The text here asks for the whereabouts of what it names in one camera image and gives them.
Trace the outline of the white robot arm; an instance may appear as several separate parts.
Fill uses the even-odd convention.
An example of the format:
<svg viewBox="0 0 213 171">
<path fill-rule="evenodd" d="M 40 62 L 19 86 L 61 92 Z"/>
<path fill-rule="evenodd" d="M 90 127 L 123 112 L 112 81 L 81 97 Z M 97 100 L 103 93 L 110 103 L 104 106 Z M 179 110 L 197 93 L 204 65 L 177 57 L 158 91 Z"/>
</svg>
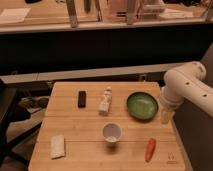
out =
<svg viewBox="0 0 213 171">
<path fill-rule="evenodd" d="M 206 68 L 198 61 L 174 67 L 164 74 L 165 86 L 159 96 L 162 124 L 172 119 L 185 99 L 213 117 L 213 88 L 203 83 L 205 77 Z"/>
</svg>

